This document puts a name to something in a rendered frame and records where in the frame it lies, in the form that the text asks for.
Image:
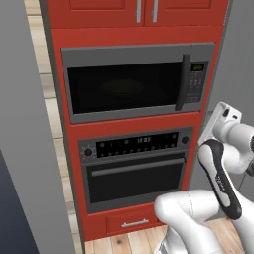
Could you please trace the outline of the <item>red drawer front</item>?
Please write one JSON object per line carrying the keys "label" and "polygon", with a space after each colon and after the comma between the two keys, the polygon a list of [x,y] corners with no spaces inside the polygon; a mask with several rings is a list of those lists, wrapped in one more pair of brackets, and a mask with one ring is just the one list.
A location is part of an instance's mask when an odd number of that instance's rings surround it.
{"label": "red drawer front", "polygon": [[[135,221],[140,221],[143,218],[149,219],[149,223],[138,225],[138,226],[131,226],[127,228],[122,228],[121,224],[123,222],[135,222]],[[106,219],[106,233],[111,234],[111,233],[118,233],[118,232],[123,232],[126,230],[136,230],[141,228],[142,226],[147,226],[147,225],[152,225],[157,222],[156,216],[152,211],[145,210],[141,212],[131,212],[128,214],[124,215],[119,215],[119,216],[111,216]]]}

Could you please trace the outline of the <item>grey tall fridge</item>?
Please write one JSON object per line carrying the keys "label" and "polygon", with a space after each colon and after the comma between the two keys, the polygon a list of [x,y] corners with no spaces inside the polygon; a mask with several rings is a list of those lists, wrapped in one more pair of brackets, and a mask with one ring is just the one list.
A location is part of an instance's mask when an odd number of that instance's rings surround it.
{"label": "grey tall fridge", "polygon": [[0,151],[39,254],[75,254],[24,0],[0,0]]}

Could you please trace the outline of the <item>red cupboard door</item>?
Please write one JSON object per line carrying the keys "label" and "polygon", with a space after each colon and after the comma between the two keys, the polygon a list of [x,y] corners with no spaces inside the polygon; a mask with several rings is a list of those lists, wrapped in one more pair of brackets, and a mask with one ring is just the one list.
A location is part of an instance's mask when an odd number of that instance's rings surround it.
{"label": "red cupboard door", "polygon": [[52,28],[132,27],[136,22],[137,0],[47,0]]}
{"label": "red cupboard door", "polygon": [[159,0],[157,23],[153,0],[145,0],[145,26],[218,26],[224,21],[228,0]]}

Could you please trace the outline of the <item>black glass oven door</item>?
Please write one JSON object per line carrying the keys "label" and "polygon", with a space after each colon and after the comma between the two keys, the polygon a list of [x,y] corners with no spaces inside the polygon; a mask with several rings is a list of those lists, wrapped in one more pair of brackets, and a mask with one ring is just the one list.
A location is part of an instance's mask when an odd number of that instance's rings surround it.
{"label": "black glass oven door", "polygon": [[[93,177],[93,171],[184,158],[185,162],[151,169]],[[186,154],[164,154],[112,160],[82,167],[87,213],[102,212],[152,202],[169,191],[179,191]]]}

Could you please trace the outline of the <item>red tall cupboard housing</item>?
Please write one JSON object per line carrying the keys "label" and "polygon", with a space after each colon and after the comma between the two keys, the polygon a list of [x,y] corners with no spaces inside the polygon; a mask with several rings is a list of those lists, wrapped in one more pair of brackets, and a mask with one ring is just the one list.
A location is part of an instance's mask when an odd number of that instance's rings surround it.
{"label": "red tall cupboard housing", "polygon": [[[63,143],[81,238],[106,233],[106,219],[152,211],[154,201],[87,213],[80,140],[192,128],[180,191],[191,178],[197,140],[212,89],[228,6],[218,26],[52,28],[47,0],[39,0],[57,98]],[[190,82],[181,111],[175,106],[182,59],[190,55]]]}

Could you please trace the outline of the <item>grey built-in oven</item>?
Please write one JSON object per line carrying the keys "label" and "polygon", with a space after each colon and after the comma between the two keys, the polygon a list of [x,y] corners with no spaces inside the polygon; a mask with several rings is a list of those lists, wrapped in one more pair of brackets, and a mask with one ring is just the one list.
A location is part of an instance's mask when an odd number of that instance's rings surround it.
{"label": "grey built-in oven", "polygon": [[[189,141],[182,143],[188,136]],[[79,157],[81,169],[90,164],[102,164],[112,160],[126,160],[136,157],[185,153],[186,165],[191,148],[192,128],[182,127],[161,131],[134,133],[122,136],[80,140]],[[92,149],[92,155],[84,155],[86,148]]]}

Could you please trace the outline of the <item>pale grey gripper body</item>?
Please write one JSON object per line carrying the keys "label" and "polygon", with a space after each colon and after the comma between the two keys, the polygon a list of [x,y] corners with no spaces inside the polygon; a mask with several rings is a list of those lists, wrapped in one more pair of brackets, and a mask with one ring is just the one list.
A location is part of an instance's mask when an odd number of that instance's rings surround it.
{"label": "pale grey gripper body", "polygon": [[210,116],[206,126],[204,127],[199,139],[198,144],[201,145],[208,139],[218,139],[220,128],[227,120],[229,114],[229,107],[224,102],[219,102],[212,115]]}

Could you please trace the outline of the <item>dark blue cabinet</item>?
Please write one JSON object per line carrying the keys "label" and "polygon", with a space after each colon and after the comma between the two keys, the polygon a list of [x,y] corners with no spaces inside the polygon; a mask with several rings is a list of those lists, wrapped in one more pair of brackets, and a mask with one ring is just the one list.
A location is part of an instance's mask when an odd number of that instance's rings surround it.
{"label": "dark blue cabinet", "polygon": [[1,151],[0,254],[39,254],[37,244]]}

